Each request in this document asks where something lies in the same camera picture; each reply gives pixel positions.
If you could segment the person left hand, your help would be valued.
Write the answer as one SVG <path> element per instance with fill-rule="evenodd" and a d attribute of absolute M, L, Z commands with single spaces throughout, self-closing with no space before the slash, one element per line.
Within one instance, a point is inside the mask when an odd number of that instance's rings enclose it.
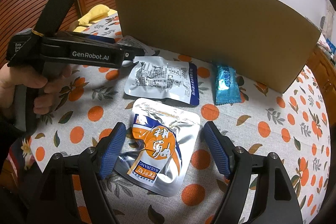
<path fill-rule="evenodd" d="M 14 116 L 12 104 L 15 87 L 24 85 L 28 88 L 43 89 L 43 94 L 34 99 L 34 113 L 47 114 L 54 104 L 55 95 L 61 91 L 64 80 L 70 77 L 71 73 L 71 67 L 67 65 L 58 78 L 49 81 L 32 67 L 8 67 L 5 64 L 1 68 L 1 113 L 7 118 Z"/>

